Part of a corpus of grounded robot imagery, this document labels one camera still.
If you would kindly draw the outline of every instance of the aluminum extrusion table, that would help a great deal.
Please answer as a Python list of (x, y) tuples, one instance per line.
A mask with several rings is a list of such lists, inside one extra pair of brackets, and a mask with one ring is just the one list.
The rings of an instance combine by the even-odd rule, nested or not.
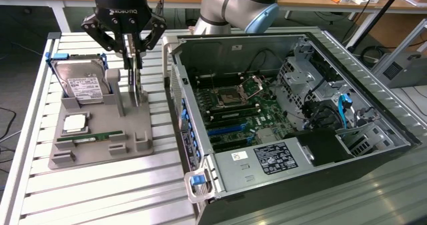
[[(169, 30), (165, 34), (187, 35), (188, 31)], [(63, 33), (59, 39), (47, 41), (44, 52), (49, 51), (95, 54), (101, 53), (103, 49), (85, 33)], [(111, 52), (107, 55), (109, 67), (121, 68), (120, 58)], [(141, 82), (149, 99), (155, 154), (49, 170), (48, 156), (61, 87), (41, 60), (0, 204), (0, 224), (195, 224), (161, 74), (161, 47), (157, 44), (144, 57), (141, 70)], [(125, 75), (120, 83), (125, 90)], [(220, 225), (406, 224), (427, 213), (426, 158), (423, 145), (359, 180)]]

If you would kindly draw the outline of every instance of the robotiq logo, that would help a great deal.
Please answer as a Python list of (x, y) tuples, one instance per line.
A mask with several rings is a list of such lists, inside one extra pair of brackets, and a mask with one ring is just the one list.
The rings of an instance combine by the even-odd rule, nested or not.
[(113, 14), (139, 14), (139, 11), (136, 9), (129, 9), (129, 10), (109, 9), (109, 15), (113, 15)]

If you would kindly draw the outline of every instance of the hard drive label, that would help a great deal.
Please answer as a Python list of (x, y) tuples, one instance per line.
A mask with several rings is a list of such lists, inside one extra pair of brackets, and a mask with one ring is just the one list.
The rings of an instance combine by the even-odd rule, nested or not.
[(96, 77), (69, 78), (68, 84), (79, 101), (103, 98), (103, 91)]
[(299, 167), (284, 142), (255, 148), (253, 151), (267, 175)]

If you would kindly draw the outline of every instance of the metal pole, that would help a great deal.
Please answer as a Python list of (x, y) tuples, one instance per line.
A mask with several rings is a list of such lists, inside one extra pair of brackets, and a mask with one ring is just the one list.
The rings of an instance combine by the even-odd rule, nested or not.
[(366, 36), (368, 35), (371, 29), (374, 28), (375, 24), (378, 23), (378, 21), (382, 19), (386, 11), (388, 10), (390, 6), (392, 5), (395, 0), (388, 0), (386, 5), (382, 7), (376, 17), (374, 18), (372, 22), (368, 24), (367, 28), (364, 29), (359, 39), (355, 41), (354, 45), (350, 46), (347, 49), (348, 51), (352, 53), (356, 50), (356, 47), (359, 46), (362, 40), (366, 38)]

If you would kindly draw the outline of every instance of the sticker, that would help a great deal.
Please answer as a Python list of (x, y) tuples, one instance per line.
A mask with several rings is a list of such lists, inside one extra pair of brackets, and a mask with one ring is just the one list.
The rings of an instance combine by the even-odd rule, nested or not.
[(79, 101), (103, 98), (103, 91), (96, 77), (69, 78), (68, 84)]
[(232, 160), (237, 161), (248, 158), (248, 154), (245, 151), (235, 152), (231, 154)]
[(299, 167), (284, 142), (255, 148), (253, 151), (267, 175)]
[(239, 113), (223, 115), (220, 118), (225, 119), (225, 118), (232, 118), (232, 117), (236, 117), (236, 116), (239, 116)]
[(243, 45), (232, 45), (231, 46), (231, 51), (237, 51), (241, 50)]
[(77, 139), (77, 140), (73, 140), (73, 142), (76, 144), (80, 144), (80, 143), (87, 143), (87, 142), (93, 142), (96, 140), (95, 137), (91, 137), (91, 138), (84, 138), (84, 139)]

